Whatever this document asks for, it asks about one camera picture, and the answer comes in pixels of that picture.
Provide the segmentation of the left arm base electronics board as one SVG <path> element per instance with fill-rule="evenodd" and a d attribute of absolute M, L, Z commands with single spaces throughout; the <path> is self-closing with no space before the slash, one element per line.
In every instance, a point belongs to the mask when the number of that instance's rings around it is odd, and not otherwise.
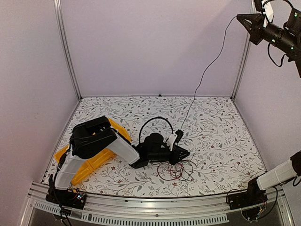
<path fill-rule="evenodd" d="M 56 188 L 49 188 L 46 195 L 46 201 L 61 204 L 63 207 L 70 207 L 82 210 L 86 204 L 87 193 L 75 190 L 59 190 Z"/>

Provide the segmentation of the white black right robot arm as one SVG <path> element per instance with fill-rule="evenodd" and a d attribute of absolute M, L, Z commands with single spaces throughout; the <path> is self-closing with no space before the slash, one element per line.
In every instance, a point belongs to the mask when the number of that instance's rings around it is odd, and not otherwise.
<path fill-rule="evenodd" d="M 301 149 L 301 79 L 294 62 L 268 43 L 250 44 L 235 99 L 267 171 Z"/>

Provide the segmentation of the right arm base electronics board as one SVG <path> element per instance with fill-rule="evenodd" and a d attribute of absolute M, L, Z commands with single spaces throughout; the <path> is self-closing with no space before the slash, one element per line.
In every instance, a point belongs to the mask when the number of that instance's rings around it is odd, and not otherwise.
<path fill-rule="evenodd" d="M 273 187 L 276 192 L 275 200 L 271 208 L 264 214 L 267 208 L 267 195 L 265 191 L 258 194 L 249 195 L 247 191 L 232 189 L 226 194 L 226 203 L 229 205 L 230 210 L 237 210 L 241 208 L 258 205 L 256 208 L 241 210 L 242 217 L 248 222 L 255 222 L 267 217 L 275 208 L 278 199 L 278 189 Z"/>

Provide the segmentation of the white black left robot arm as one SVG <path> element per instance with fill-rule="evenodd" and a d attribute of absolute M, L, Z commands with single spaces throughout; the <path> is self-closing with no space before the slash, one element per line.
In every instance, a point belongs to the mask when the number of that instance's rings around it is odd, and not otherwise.
<path fill-rule="evenodd" d="M 132 168 L 139 169 L 149 162 L 169 162 L 175 165 L 190 155 L 189 151 L 177 143 L 183 132 L 172 131 L 165 141 L 159 133 L 151 133 L 138 145 L 121 134 L 112 126 L 105 116 L 75 126 L 67 149 L 59 158 L 56 173 L 49 177 L 49 194 L 59 203 L 66 204 L 70 200 L 67 191 L 71 180 L 86 160 L 108 149 L 123 158 Z"/>

